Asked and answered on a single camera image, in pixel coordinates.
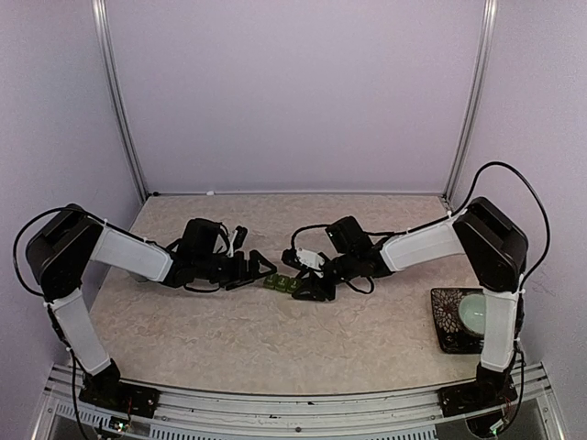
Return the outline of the green weekly pill organizer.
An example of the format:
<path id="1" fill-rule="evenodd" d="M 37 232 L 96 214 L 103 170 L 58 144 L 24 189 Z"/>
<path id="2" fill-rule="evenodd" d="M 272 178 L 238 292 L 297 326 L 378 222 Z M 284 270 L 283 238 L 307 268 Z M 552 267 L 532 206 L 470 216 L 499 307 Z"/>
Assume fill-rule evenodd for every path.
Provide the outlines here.
<path id="1" fill-rule="evenodd" d="M 281 274 L 268 275 L 262 287 L 277 292 L 293 294 L 302 285 L 302 281 L 297 278 L 288 277 Z"/>

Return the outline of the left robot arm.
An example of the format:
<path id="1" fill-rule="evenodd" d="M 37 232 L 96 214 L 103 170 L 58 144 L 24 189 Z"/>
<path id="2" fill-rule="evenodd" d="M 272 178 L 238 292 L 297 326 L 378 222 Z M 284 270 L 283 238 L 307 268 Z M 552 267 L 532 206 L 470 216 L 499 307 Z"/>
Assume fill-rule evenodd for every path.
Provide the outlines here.
<path id="1" fill-rule="evenodd" d="M 248 230 L 233 231 L 204 218 L 187 221 L 167 246 L 137 236 L 69 205 L 45 214 L 49 222 L 27 243 L 25 257 L 58 338 L 84 374 L 84 388 L 111 408 L 122 406 L 128 388 L 97 335 L 83 297 L 83 278 L 94 264 L 116 268 L 171 289 L 232 291 L 276 273 L 258 250 L 242 251 Z"/>

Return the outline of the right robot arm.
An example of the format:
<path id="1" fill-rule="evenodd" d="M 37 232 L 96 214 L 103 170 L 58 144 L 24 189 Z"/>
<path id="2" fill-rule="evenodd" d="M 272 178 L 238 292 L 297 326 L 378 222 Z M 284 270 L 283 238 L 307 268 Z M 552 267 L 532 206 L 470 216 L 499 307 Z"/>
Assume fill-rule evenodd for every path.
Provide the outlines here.
<path id="1" fill-rule="evenodd" d="M 290 245 L 282 262 L 299 271 L 292 296 L 302 301 L 332 301 L 341 283 L 374 281 L 429 261 L 467 257 L 482 288 L 485 325 L 481 359 L 473 382 L 453 387 L 461 402 L 487 407 L 507 389 L 523 322 L 522 284 L 528 240 L 525 233 L 484 197 L 457 214 L 373 242 L 353 216 L 324 227 L 338 256 Z"/>

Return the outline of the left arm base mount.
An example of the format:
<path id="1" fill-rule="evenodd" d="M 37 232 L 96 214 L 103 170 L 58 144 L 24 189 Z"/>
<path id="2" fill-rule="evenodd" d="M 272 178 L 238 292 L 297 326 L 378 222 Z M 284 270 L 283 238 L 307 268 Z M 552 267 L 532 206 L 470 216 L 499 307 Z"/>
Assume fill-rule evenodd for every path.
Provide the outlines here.
<path id="1" fill-rule="evenodd" d="M 87 382 L 79 398 L 99 408 L 152 419 L 158 407 L 160 392 L 151 387 L 121 381 L 103 384 Z"/>

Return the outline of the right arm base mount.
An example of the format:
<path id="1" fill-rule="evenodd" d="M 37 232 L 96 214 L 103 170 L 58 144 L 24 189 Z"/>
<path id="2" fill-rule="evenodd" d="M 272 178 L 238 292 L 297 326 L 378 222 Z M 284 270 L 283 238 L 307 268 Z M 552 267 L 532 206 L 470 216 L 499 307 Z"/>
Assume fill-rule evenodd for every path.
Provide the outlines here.
<path id="1" fill-rule="evenodd" d="M 511 378 L 476 379 L 459 385 L 442 387 L 437 392 L 444 417 L 474 413 L 505 404 L 518 398 Z"/>

